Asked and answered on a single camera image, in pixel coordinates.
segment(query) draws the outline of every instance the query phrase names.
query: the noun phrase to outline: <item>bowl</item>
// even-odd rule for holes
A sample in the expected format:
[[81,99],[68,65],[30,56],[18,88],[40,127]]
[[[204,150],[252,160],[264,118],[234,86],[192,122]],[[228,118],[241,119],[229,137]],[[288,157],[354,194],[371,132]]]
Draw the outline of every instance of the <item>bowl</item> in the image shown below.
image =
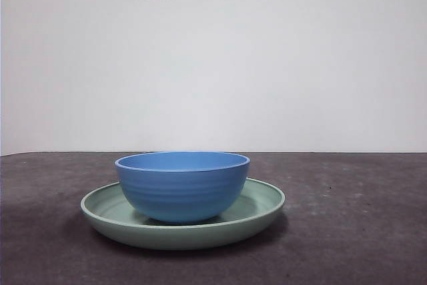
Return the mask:
[[245,184],[250,160],[223,152],[155,152],[115,161],[120,186],[139,212],[192,223],[229,208]]

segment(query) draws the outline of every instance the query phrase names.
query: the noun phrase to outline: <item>green plate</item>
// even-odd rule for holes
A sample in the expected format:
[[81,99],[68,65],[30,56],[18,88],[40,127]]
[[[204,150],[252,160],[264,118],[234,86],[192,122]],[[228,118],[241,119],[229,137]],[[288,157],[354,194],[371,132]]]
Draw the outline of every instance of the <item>green plate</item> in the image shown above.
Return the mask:
[[244,240],[269,226],[285,195],[277,187],[248,178],[240,197],[220,215],[194,225],[169,225],[140,214],[119,183],[88,193],[81,209],[101,234],[118,242],[155,250],[194,250]]

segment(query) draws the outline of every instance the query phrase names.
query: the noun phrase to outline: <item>dark gray surface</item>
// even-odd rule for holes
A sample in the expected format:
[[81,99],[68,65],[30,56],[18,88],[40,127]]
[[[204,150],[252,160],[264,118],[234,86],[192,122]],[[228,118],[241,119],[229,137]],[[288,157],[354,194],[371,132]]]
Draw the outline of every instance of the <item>dark gray surface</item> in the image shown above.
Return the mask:
[[94,231],[80,199],[134,153],[1,158],[2,284],[426,284],[427,154],[242,153],[284,215],[248,240],[189,252]]

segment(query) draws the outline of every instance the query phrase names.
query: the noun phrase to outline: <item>ribbed bowl exterior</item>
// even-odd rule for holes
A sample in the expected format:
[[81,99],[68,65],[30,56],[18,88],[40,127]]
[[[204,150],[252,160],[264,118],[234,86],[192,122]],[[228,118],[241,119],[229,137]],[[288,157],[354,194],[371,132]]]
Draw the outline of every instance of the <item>ribbed bowl exterior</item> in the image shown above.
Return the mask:
[[233,204],[243,189],[249,162],[200,172],[116,168],[121,189],[136,210],[164,222],[189,223],[218,215]]

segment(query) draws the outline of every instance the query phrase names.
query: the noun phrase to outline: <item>white wall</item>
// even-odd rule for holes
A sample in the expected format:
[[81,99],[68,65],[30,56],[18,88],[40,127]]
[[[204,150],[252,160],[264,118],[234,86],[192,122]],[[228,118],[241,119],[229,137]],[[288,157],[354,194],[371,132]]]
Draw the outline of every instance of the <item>white wall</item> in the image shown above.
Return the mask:
[[427,0],[2,0],[2,153],[427,152]]

